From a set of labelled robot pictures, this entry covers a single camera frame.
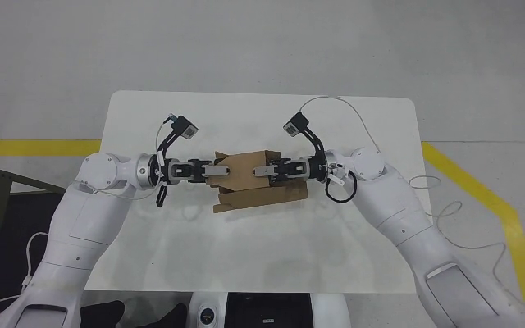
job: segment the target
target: yellow floor line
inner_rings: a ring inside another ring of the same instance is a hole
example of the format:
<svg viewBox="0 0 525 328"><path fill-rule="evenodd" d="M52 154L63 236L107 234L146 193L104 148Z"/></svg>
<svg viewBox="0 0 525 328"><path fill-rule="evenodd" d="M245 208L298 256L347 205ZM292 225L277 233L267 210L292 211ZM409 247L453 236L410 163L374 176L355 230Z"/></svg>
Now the yellow floor line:
<svg viewBox="0 0 525 328"><path fill-rule="evenodd" d="M518 211L429 143L423 142L422 150L427 162L500 218L519 287L525 298L525 235Z"/></svg>
<svg viewBox="0 0 525 328"><path fill-rule="evenodd" d="M101 140L0 140L0 156L88 156Z"/></svg>

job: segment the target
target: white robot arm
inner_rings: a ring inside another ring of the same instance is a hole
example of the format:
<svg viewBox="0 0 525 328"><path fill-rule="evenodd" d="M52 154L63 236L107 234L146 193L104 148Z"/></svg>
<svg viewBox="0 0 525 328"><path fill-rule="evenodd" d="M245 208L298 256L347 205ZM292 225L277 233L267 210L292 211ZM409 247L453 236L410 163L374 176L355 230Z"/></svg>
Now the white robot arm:
<svg viewBox="0 0 525 328"><path fill-rule="evenodd" d="M350 157L326 152L326 157L339 164L332 175L345 182L349 194L354 181L345 173L355 173L355 206L404 257L418 297L438 327L523 326L502 286L455 252L427 219L409 183L376 149L360 148Z"/></svg>
<svg viewBox="0 0 525 328"><path fill-rule="evenodd" d="M84 160L76 179L120 190L121 198L94 194L80 183L67 188L52 217L43 259L22 295L0 315L0 327L80 326L80 297L95 263L122 227L132 202L125 198L146 188L135 174L145 158L96 153Z"/></svg>

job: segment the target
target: white tabletop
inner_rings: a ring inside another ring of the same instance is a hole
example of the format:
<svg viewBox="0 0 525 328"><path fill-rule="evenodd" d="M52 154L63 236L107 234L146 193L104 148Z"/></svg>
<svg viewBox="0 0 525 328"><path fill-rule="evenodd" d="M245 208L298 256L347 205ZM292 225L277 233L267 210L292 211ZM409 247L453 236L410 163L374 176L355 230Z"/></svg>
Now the white tabletop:
<svg viewBox="0 0 525 328"><path fill-rule="evenodd" d="M215 150L262 149L283 157L313 154L282 126L312 96L121 91L113 94L102 152L154 152L160 123L173 112L199 132L175 141L168 157L213 159ZM406 98L345 97L361 113L387 161L409 179L425 174L413 103ZM372 145L342 102L304 109L326 149ZM166 135L169 128L162 132ZM121 233L98 261L86 289L412 293L413 277L395 247L352 204L331 202L318 182L304 201L212 213L217 190L185 182L165 205L136 201ZM416 191L430 211L428 192Z"/></svg>

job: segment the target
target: black cable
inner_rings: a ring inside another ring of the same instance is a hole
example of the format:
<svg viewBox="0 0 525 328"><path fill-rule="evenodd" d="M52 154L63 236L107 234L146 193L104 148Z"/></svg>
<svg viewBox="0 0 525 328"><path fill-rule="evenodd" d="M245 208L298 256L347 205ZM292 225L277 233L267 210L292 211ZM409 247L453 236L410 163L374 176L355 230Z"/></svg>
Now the black cable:
<svg viewBox="0 0 525 328"><path fill-rule="evenodd" d="M164 199L166 199L166 195L167 195L167 186L166 185L161 185L161 188L160 190L158 191L158 195L157 195L157 207L162 207L162 205L164 204Z"/></svg>
<svg viewBox="0 0 525 328"><path fill-rule="evenodd" d="M348 170L348 173L352 176L352 179L354 179L354 191L352 192L350 197L348 197L347 199L335 199L328 192L328 186L330 185L330 178L327 178L326 183L325 183L325 194L330 200L336 203L347 203L355 197L355 194L358 192L358 178L355 176L355 174L352 171Z"/></svg>

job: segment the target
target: cardboard box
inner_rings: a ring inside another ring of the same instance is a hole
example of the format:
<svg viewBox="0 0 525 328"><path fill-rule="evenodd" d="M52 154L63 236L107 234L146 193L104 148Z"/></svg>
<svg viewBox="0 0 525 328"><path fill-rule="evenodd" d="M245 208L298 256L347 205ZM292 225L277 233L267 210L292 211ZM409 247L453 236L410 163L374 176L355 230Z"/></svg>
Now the cardboard box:
<svg viewBox="0 0 525 328"><path fill-rule="evenodd" d="M214 213L240 208L292 202L308 198L306 181L292 180L270 185L267 177L256 177L253 169L266 166L272 159L280 159L281 153L269 150L226 155L215 152L217 165L230 168L228 176L211 176L207 184L219 188L219 203L213 206Z"/></svg>

